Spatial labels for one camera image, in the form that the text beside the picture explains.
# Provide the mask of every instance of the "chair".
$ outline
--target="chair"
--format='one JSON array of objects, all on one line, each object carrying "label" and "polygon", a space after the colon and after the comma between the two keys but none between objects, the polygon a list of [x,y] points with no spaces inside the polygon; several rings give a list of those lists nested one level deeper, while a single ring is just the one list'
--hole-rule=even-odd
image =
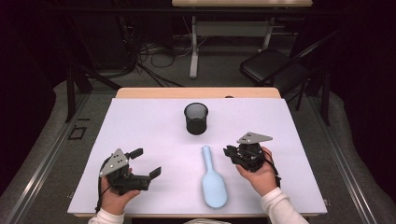
[{"label": "chair", "polygon": [[296,106],[296,110],[299,110],[305,90],[305,83],[312,75],[324,68],[324,63],[315,68],[307,68],[303,66],[302,59],[311,55],[312,52],[334,38],[336,33],[335,31],[327,35],[292,58],[289,58],[277,49],[265,49],[257,55],[241,62],[239,70],[243,75],[255,82],[256,86],[277,88],[282,97],[301,85],[298,93],[294,94],[287,101],[290,102],[299,96]]}]

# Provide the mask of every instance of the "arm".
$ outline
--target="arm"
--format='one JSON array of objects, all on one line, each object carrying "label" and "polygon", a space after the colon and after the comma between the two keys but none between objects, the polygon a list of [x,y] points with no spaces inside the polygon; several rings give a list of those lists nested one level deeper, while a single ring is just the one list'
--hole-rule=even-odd
[{"label": "arm", "polygon": [[[266,147],[262,147],[262,150],[265,152],[265,159],[272,161],[271,151]],[[236,165],[236,169],[262,196],[262,209],[274,224],[307,223],[295,210],[289,197],[277,187],[274,170],[268,162],[265,162],[255,173],[245,170],[240,165]]]},{"label": "arm", "polygon": [[102,177],[102,207],[98,214],[91,218],[89,224],[122,224],[124,220],[125,205],[137,196],[139,190],[130,190],[123,195],[119,195],[108,184],[107,178]]}]

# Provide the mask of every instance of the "person's left hand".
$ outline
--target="person's left hand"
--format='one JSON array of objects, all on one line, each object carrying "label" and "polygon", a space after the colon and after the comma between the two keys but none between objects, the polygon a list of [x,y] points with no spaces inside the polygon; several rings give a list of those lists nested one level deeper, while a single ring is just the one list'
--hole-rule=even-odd
[{"label": "person's left hand", "polygon": [[137,189],[130,190],[123,195],[119,195],[116,190],[110,188],[110,184],[107,181],[106,176],[102,177],[102,208],[105,209],[110,214],[113,215],[122,215],[124,213],[125,205],[132,200],[132,198],[136,197],[140,194],[140,191]]}]

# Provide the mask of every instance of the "gray floor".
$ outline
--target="gray floor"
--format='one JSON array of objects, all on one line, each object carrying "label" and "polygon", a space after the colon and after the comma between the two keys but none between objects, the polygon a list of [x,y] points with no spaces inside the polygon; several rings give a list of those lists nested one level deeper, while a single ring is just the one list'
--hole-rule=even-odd
[{"label": "gray floor", "polygon": [[[166,68],[156,68],[149,58],[144,64],[184,86],[251,86],[252,83],[239,74],[238,67],[261,44],[257,39],[207,39],[200,47],[198,78],[194,80],[189,78],[190,56],[176,57]],[[289,37],[274,36],[271,40],[272,47],[285,53],[291,44]],[[155,55],[153,61],[155,64],[171,62],[161,54]],[[158,87],[145,72],[140,74],[136,70],[113,80],[125,87]],[[78,94],[78,113],[69,124],[64,123],[67,113],[65,83],[55,88],[57,102],[51,117],[0,198],[0,223],[87,223],[87,218],[66,213],[70,204],[67,196],[77,187],[115,95],[98,81],[92,80],[92,85],[92,94]],[[318,116],[318,98],[305,97],[298,112],[294,104],[290,103],[290,113],[322,196],[331,204],[328,214],[310,218],[310,223],[395,223],[395,204],[374,182],[353,147],[343,102],[332,94],[329,127]],[[67,140],[75,125],[87,128],[83,139]]]}]

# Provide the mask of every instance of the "blue paddle brush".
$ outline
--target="blue paddle brush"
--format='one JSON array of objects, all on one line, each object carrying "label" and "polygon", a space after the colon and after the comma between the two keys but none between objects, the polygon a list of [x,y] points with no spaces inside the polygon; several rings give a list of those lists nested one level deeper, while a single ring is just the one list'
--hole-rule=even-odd
[{"label": "blue paddle brush", "polygon": [[227,190],[224,180],[219,173],[213,169],[210,147],[202,147],[206,164],[206,174],[202,179],[205,202],[211,208],[220,209],[227,202]]}]

